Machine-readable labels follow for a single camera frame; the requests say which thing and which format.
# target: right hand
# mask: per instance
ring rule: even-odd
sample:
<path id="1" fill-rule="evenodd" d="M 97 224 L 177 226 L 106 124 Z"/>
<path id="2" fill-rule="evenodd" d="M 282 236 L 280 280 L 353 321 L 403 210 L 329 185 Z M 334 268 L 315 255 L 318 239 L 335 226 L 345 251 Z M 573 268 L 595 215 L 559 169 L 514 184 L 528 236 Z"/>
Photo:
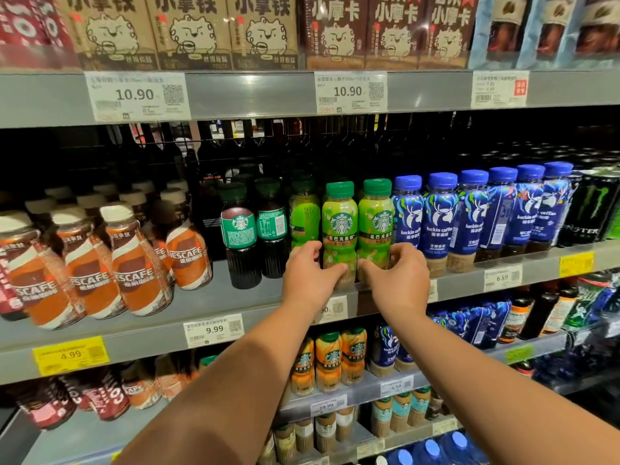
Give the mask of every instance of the right hand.
<path id="1" fill-rule="evenodd" d="M 430 278 L 426 259 L 411 243 L 390 247 L 391 269 L 379 269 L 372 261 L 360 259 L 373 299 L 381 313 L 394 310 L 418 312 L 424 316 L 429 300 Z"/>

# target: green starbucks bottle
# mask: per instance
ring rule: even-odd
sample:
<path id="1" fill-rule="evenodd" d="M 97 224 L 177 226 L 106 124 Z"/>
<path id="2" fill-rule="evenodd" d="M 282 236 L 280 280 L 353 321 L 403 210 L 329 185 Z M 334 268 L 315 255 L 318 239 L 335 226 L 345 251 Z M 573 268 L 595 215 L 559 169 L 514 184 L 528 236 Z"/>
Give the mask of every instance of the green starbucks bottle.
<path id="1" fill-rule="evenodd" d="M 360 237 L 358 258 L 372 261 L 381 269 L 389 264 L 389 246 L 394 226 L 394 204 L 390 199 L 389 179 L 364 181 L 364 197 L 360 200 Z"/>
<path id="2" fill-rule="evenodd" d="M 310 175 L 299 176 L 292 182 L 293 194 L 289 200 L 288 221 L 291 226 L 293 248 L 307 241 L 319 239 L 321 207 L 315 193 L 314 179 Z"/>
<path id="3" fill-rule="evenodd" d="M 349 271 L 340 277 L 336 288 L 355 282 L 357 257 L 357 204 L 353 200 L 353 182 L 328 183 L 327 200 L 323 204 L 323 267 L 346 263 Z"/>

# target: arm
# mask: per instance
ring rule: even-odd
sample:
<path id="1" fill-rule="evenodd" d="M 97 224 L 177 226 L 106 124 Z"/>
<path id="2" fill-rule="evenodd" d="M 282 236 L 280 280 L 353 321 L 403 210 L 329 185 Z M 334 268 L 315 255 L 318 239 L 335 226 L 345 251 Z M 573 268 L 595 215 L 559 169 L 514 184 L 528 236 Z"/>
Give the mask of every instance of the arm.
<path id="1" fill-rule="evenodd" d="M 293 249 L 281 306 L 210 364 L 115 465 L 256 463 L 299 346 L 347 269 L 320 269 L 314 262 L 320 248 L 320 242 L 307 242 Z"/>
<path id="2" fill-rule="evenodd" d="M 425 315 L 424 256 L 409 243 L 394 245 L 391 252 L 396 265 L 390 270 L 360 260 L 373 299 L 492 462 L 618 463 L 620 432 L 433 323 Z"/>

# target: white bottle cap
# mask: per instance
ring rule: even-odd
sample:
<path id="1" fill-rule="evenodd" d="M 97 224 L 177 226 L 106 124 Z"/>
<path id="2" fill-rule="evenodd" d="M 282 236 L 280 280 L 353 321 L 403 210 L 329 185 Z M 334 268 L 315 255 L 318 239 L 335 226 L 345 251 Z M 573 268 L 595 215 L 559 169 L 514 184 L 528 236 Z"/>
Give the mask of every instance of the white bottle cap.
<path id="1" fill-rule="evenodd" d="M 70 197 L 73 197 L 73 191 L 71 191 L 71 188 L 68 186 L 59 186 L 57 188 L 47 188 L 45 190 L 45 194 L 50 197 L 53 197 L 57 201 L 59 201 L 60 199 L 68 199 Z"/>
<path id="2" fill-rule="evenodd" d="M 132 189 L 137 189 L 138 191 L 142 191 L 144 194 L 151 194 L 156 192 L 155 184 L 150 179 L 146 181 L 139 181 L 137 183 L 131 183 Z"/>
<path id="3" fill-rule="evenodd" d="M 51 221 L 56 225 L 70 225 L 88 218 L 84 209 L 78 206 L 60 206 L 51 211 Z"/>
<path id="4" fill-rule="evenodd" d="M 33 215 L 48 214 L 56 207 L 56 201 L 51 197 L 37 199 L 35 201 L 26 201 L 26 210 Z"/>
<path id="5" fill-rule="evenodd" d="M 32 225 L 32 220 L 26 212 L 9 210 L 0 212 L 0 232 L 14 232 Z"/>
<path id="6" fill-rule="evenodd" d="M 146 195 L 142 191 L 131 191 L 119 196 L 122 202 L 127 202 L 132 206 L 139 206 L 146 202 Z"/>
<path id="7" fill-rule="evenodd" d="M 112 196 L 119 193 L 119 189 L 114 183 L 95 184 L 92 189 L 105 196 Z"/>
<path id="8" fill-rule="evenodd" d="M 185 192 L 179 188 L 164 189 L 160 193 L 162 201 L 172 202 L 173 204 L 183 204 L 185 202 Z"/>
<path id="9" fill-rule="evenodd" d="M 99 211 L 101 212 L 101 217 L 108 223 L 122 222 L 123 220 L 135 218 L 133 210 L 127 202 L 111 202 L 101 207 Z"/>
<path id="10" fill-rule="evenodd" d="M 78 204 L 82 209 L 99 209 L 108 203 L 105 195 L 98 192 L 92 192 L 83 196 L 77 196 Z"/>
<path id="11" fill-rule="evenodd" d="M 183 192 L 190 192 L 190 188 L 187 185 L 187 181 L 185 181 L 184 179 L 175 179 L 174 181 L 168 181 L 166 183 L 166 187 L 168 189 L 179 188 L 179 189 L 182 189 Z"/>

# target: forearm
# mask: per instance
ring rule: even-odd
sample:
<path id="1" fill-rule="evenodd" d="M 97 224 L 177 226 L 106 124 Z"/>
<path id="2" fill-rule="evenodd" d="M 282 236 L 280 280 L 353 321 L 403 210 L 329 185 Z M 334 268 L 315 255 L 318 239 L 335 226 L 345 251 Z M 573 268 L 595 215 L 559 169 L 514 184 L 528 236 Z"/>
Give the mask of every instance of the forearm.
<path id="1" fill-rule="evenodd" d="M 283 305 L 229 346 L 123 451 L 119 465 L 253 465 L 312 310 Z"/>
<path id="2" fill-rule="evenodd" d="M 614 428 L 418 313 L 383 315 L 493 462 L 617 462 L 612 444 L 620 433 Z"/>

